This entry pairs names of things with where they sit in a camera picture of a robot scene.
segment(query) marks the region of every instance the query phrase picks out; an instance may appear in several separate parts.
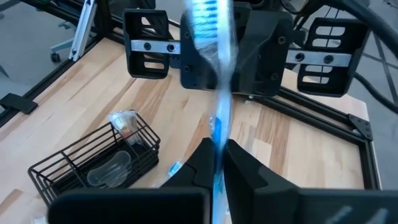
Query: screw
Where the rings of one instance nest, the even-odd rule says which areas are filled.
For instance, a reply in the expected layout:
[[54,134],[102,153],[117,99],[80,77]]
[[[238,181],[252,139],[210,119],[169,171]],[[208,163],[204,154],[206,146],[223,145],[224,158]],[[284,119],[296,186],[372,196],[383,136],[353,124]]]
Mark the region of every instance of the screw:
[[173,50],[174,50],[174,45],[169,44],[169,45],[167,46],[167,50],[168,50],[169,52],[173,52]]
[[144,43],[145,50],[150,50],[151,46],[150,43]]
[[298,53],[295,58],[296,61],[301,62],[302,60],[304,60],[305,56],[303,53]]
[[271,80],[276,80],[277,78],[278,78],[278,73],[273,73],[272,75],[271,75]]
[[323,58],[324,63],[331,63],[333,61],[333,56],[327,55],[325,58]]
[[286,43],[286,38],[284,36],[278,37],[278,44],[282,45]]

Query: metal bar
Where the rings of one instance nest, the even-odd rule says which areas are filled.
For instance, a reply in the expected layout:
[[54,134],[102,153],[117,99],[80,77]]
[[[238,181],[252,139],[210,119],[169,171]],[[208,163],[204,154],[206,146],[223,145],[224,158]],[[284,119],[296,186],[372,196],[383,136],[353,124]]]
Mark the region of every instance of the metal bar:
[[46,206],[50,206],[50,202],[47,200],[46,196],[44,195],[44,186],[41,183],[41,180],[39,178],[39,173],[35,170],[33,170],[33,168],[29,168],[28,169],[28,175],[30,177],[30,179],[33,181],[33,184],[35,185],[36,189],[39,191],[40,196],[42,197],[44,203],[46,204]]
[[75,62],[79,60],[81,56],[83,56],[83,53],[85,51],[96,8],[97,4],[95,0],[85,0],[83,9],[81,10],[79,23],[76,28],[72,47],[69,53],[69,59]]
[[374,158],[374,149],[370,141],[365,141],[359,147],[362,175],[365,189],[381,190]]
[[[105,149],[109,148],[109,147],[112,146],[113,144],[114,144],[114,143],[111,142],[111,143],[109,143],[108,145],[102,147],[101,149],[99,149],[98,151],[96,151],[95,154],[92,154],[92,155],[90,155],[89,157],[87,157],[87,158],[83,159],[82,161],[80,161],[79,163],[77,163],[76,166],[79,167],[79,166],[82,165],[84,162],[90,160],[92,157],[94,157],[94,156],[96,156],[97,154],[103,152]],[[60,166],[58,169],[52,171],[51,173],[49,173],[49,174],[47,174],[47,175],[48,175],[48,176],[54,175],[56,172],[61,171],[62,169],[64,169],[67,165],[68,165],[68,164],[62,165],[62,166]],[[69,173],[69,172],[70,172],[70,169],[67,169],[66,171],[63,171],[63,172],[62,172],[61,174],[59,174],[58,176],[54,177],[54,178],[53,178],[53,181],[56,182],[58,179],[64,177],[64,175],[67,174],[67,173]]]
[[312,115],[306,111],[302,111],[294,106],[291,106],[287,103],[284,103],[280,100],[275,98],[254,98],[256,102],[270,107],[276,111],[279,111],[283,114],[286,114],[292,118],[295,118],[299,121],[302,121],[306,124],[314,126],[318,129],[326,131],[334,136],[337,136],[345,141],[354,143],[354,144],[361,144],[364,142],[364,139],[361,137],[360,134],[356,134],[352,131],[345,130],[329,121],[321,119],[315,115]]
[[142,124],[144,124],[144,125],[142,125],[142,124],[140,124],[141,126],[146,126],[148,129],[149,129],[149,131],[150,131],[150,133],[151,134],[149,134],[149,136],[154,140],[154,142],[155,142],[155,144],[159,144],[160,143],[160,137],[155,133],[155,131],[144,121],[144,119],[143,118],[141,118],[141,116],[137,113],[137,117],[138,117],[138,119],[137,119],[137,122],[138,123],[140,123],[140,122],[142,122]]
[[180,54],[179,41],[132,40],[131,50],[162,54]]
[[296,93],[288,88],[281,87],[278,93],[278,96],[285,98],[293,103],[304,106],[314,112],[325,115],[335,121],[338,121],[347,126],[352,126],[352,124],[348,120],[348,115],[336,110],[330,106],[324,105],[316,100],[310,99],[306,96],[301,95],[300,93]]
[[374,157],[371,154],[371,146],[361,135],[345,130],[329,121],[318,118],[275,98],[254,98],[254,101],[357,145],[361,157],[364,188],[373,190],[380,189]]
[[93,157],[97,156],[98,154],[102,153],[103,151],[105,151],[106,149],[108,149],[109,147],[111,147],[112,145],[117,144],[119,140],[122,140],[122,137],[118,137],[118,138],[116,139],[116,143],[111,142],[111,143],[105,145],[104,147],[102,147],[101,149],[99,149],[98,151],[96,151],[95,154],[92,154],[92,155],[88,156],[87,158],[83,159],[82,161],[80,161],[78,164],[76,164],[76,166],[83,165],[85,162],[87,162],[88,160],[90,160],[90,159],[92,159]]
[[286,63],[319,65],[331,67],[348,67],[350,54],[314,52],[309,50],[290,49],[287,52]]
[[47,191],[50,192],[51,201],[54,201],[57,198],[57,196],[55,195],[53,188],[51,188],[50,185],[46,181],[43,181],[43,183],[44,183],[45,187],[47,188]]
[[[66,148],[63,148],[61,151],[55,152],[55,153],[53,153],[51,156],[48,156],[47,158],[45,158],[44,160],[42,160],[42,161],[40,161],[40,162],[37,162],[36,164],[32,165],[32,166],[30,167],[30,169],[34,169],[34,168],[37,167],[38,165],[41,165],[43,162],[48,161],[48,160],[54,158],[55,156],[59,155],[61,152],[65,152],[66,150],[70,149],[72,146],[78,144],[79,142],[82,142],[84,139],[86,139],[86,138],[90,137],[92,134],[94,134],[94,133],[100,131],[101,129],[103,129],[103,128],[106,127],[107,125],[109,125],[109,123],[103,125],[102,127],[98,128],[98,129],[95,130],[95,131],[92,131],[91,133],[87,134],[85,137],[82,137],[81,139],[79,139],[78,141],[76,141],[76,142],[70,144],[70,145],[67,146]],[[49,169],[49,167],[51,167],[51,166],[53,166],[53,165],[55,165],[55,164],[61,162],[62,160],[63,160],[63,159],[59,159],[59,160],[53,162],[52,164],[50,164],[50,165],[47,166],[46,168],[43,168],[42,170],[40,170],[39,172],[43,172],[43,171]]]
[[[36,181],[34,181],[34,182],[38,182],[39,185],[41,186],[41,187],[38,187],[37,189],[46,189],[46,187],[44,186],[44,183],[42,182],[42,180],[40,178],[37,177]],[[46,204],[46,206],[49,207],[50,202],[49,202],[48,198],[51,199],[51,196],[49,195],[48,191],[42,190],[40,195],[42,196],[42,199],[44,200],[44,203]]]
[[83,184],[83,186],[85,186],[85,188],[88,188],[86,182],[84,181],[84,177],[81,176],[77,166],[69,159],[69,157],[64,152],[61,152],[61,154],[67,160],[68,164],[72,167],[72,172],[76,175],[77,179],[81,182],[81,184]]
[[47,180],[47,181],[49,181],[49,182],[51,182],[51,183],[54,183],[54,181],[50,180],[48,177],[44,176],[44,175],[41,174],[40,172],[37,172],[35,169],[29,168],[28,171],[29,171],[29,172],[33,172],[33,173],[35,173],[35,174],[41,176],[43,179],[45,179],[45,180]]

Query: black metal mounting bracket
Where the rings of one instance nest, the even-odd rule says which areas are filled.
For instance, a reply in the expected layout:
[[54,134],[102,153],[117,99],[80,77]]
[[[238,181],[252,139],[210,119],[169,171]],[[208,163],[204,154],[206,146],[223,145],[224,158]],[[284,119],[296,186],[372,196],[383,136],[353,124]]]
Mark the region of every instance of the black metal mounting bracket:
[[12,108],[24,114],[31,114],[36,109],[37,103],[13,93],[8,93],[0,99],[0,106],[4,107],[4,109]]
[[355,130],[358,130],[358,132],[362,134],[364,138],[373,141],[371,123],[369,121],[366,121],[352,114],[348,115],[348,119],[353,127],[355,127]]
[[[346,94],[358,66],[364,46],[363,40],[368,31],[364,24],[354,19],[316,18],[303,48],[292,49],[291,43],[304,41],[304,33],[294,30],[290,14],[252,10],[250,5],[244,2],[234,5],[234,13],[238,15],[235,17],[235,23],[239,52],[231,78],[233,93],[260,97],[275,96],[280,89],[284,68],[292,64],[301,64],[297,76],[299,91],[329,97],[341,97]],[[154,17],[163,21],[163,26],[142,24],[142,17]],[[259,30],[259,21],[267,21],[267,28]],[[317,30],[320,27],[339,27],[344,31],[341,35],[319,34]],[[184,88],[216,88],[216,74],[195,48],[186,13],[181,18],[180,41],[170,41],[167,35],[142,35],[142,31],[148,28],[160,29],[167,33],[169,27],[166,12],[130,9],[124,13],[124,44],[127,67],[132,77],[165,78],[170,66],[180,69],[181,84]],[[327,40],[328,43],[329,40],[333,40],[340,42],[340,45],[319,47],[314,44],[317,40]],[[160,70],[159,66],[145,66],[150,63],[161,65],[163,69]]]
[[[27,4],[30,4],[31,6],[37,7],[45,12],[48,12],[52,15],[60,17],[63,20],[69,21],[73,24],[78,23],[79,17],[77,15],[75,15],[61,7],[58,7],[54,4],[43,5],[43,4],[38,3],[36,0],[22,0],[22,1],[26,2]],[[252,10],[252,7],[250,6],[250,4],[245,4],[246,2],[242,2],[242,4],[240,4],[240,3],[238,4],[238,3],[239,2],[236,2],[234,4],[235,6],[238,6],[238,8],[239,8],[238,10],[235,9],[235,12],[239,12],[239,14],[237,14],[239,21],[236,22],[236,27],[238,27],[239,24],[242,24],[242,29],[241,29],[240,33],[244,34],[243,26],[244,26],[245,21],[249,19],[248,12],[250,10]],[[80,9],[82,8],[80,3],[76,2],[75,4],[78,6],[78,8],[80,8]],[[98,16],[101,16],[102,13],[104,13],[104,12],[98,11],[98,14],[99,14]],[[111,19],[113,21],[113,26],[118,27],[118,28],[123,28],[122,19],[120,17],[116,17],[115,15],[112,15]],[[176,24],[176,23],[173,24],[171,21],[166,21],[166,22],[168,22],[172,26],[175,26],[178,28],[180,27],[179,24]],[[162,30],[165,27],[164,24],[165,23],[162,22],[160,24],[152,24],[152,25],[155,26],[154,28],[156,28],[156,29],[160,28],[160,30]],[[148,29],[146,29],[144,31],[142,31],[142,33],[145,33],[147,35],[149,35],[151,33],[150,30],[148,30]],[[107,38],[109,38],[112,41],[115,41],[119,44],[122,44],[122,45],[123,44],[127,45],[127,42],[124,41],[127,38],[126,36],[127,36],[126,33],[119,34],[113,30],[107,34]],[[164,39],[170,39],[163,35],[157,35],[157,37],[160,37],[160,36],[162,37],[162,39],[163,39],[163,37],[164,37]],[[181,39],[184,39],[185,33],[181,33],[180,37],[181,37]],[[102,37],[94,38],[94,41],[92,41],[92,46],[97,44],[101,40],[101,38]],[[179,54],[167,54],[167,59],[164,58],[162,54],[156,54],[156,55],[161,56],[158,58],[158,60],[161,60],[161,62],[169,61],[170,67],[172,67],[172,68],[179,68],[182,70],[187,69],[186,71],[189,72],[189,74],[187,74],[187,77],[189,75],[190,77],[195,79],[195,76],[193,75],[195,73],[194,68],[190,68],[190,67],[185,68],[185,67],[180,66],[181,60],[183,58]],[[302,59],[302,58],[295,58],[294,56],[296,56],[296,55],[297,54],[292,55],[293,56],[292,59],[294,62],[296,60]],[[59,67],[51,75],[55,75],[56,77],[59,77],[59,75],[62,74],[63,72],[65,72],[65,70],[67,70],[68,68],[70,68],[70,66],[72,66],[73,63],[74,62],[72,62],[72,61],[65,63],[64,66]],[[156,78],[161,78],[164,75],[164,71],[161,71],[159,73],[158,70],[151,71],[151,73],[154,73],[156,75]],[[197,84],[198,84],[198,86],[202,86],[203,83],[197,82]],[[38,92],[40,92],[40,91],[35,90],[33,95],[36,96],[38,94]],[[341,138],[345,141],[348,141],[348,142],[351,142],[351,143],[357,145],[358,149],[359,149],[360,157],[361,157],[361,167],[362,167],[362,172],[363,172],[364,188],[365,189],[374,189],[374,190],[381,189],[381,185],[379,183],[379,177],[378,177],[378,173],[377,173],[377,164],[376,164],[376,158],[374,156],[374,149],[373,149],[372,141],[371,141],[371,139],[366,138],[366,135],[356,134],[353,132],[353,130],[356,129],[356,127],[349,120],[348,114],[337,111],[336,109],[330,108],[327,105],[321,104],[315,100],[312,100],[308,97],[301,95],[300,93],[296,93],[296,92],[288,90],[284,87],[280,88],[279,93],[277,95],[280,98],[289,100],[297,105],[306,107],[318,114],[322,114],[334,121],[337,121],[339,123],[343,123],[343,124],[347,125],[349,127],[348,129],[342,128],[341,126],[337,126],[337,125],[331,123],[329,119],[328,120],[321,119],[315,115],[309,114],[307,111],[298,109],[298,108],[296,108],[292,105],[289,105],[289,104],[285,103],[284,101],[280,101],[276,98],[261,98],[261,97],[254,96],[254,101],[256,101],[258,103],[261,103],[261,104],[268,106],[280,113],[284,113],[287,116],[291,116],[299,121],[302,121],[306,124],[309,124],[318,129],[321,129],[322,131],[326,131],[338,138]],[[10,119],[10,117],[14,116],[16,114],[15,112],[17,110],[9,110],[9,111],[12,111],[12,113],[8,113],[8,114],[12,114],[12,115],[8,116],[7,117],[8,119]]]

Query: black corner bracket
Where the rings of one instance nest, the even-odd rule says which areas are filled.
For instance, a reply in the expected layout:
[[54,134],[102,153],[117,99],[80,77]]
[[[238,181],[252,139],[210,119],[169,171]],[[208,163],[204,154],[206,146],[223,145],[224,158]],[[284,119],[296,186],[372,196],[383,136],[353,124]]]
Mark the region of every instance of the black corner bracket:
[[348,114],[351,124],[364,136],[367,140],[373,141],[371,123],[355,115]]

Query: caster wheel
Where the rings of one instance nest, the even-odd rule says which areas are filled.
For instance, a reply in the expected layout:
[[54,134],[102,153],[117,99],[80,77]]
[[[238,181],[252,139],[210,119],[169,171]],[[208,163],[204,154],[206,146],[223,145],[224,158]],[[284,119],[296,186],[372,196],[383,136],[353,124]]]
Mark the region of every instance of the caster wheel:
[[52,54],[51,54],[51,61],[54,62],[54,63],[59,63],[59,62],[61,62],[60,55],[57,54],[57,53],[52,53]]

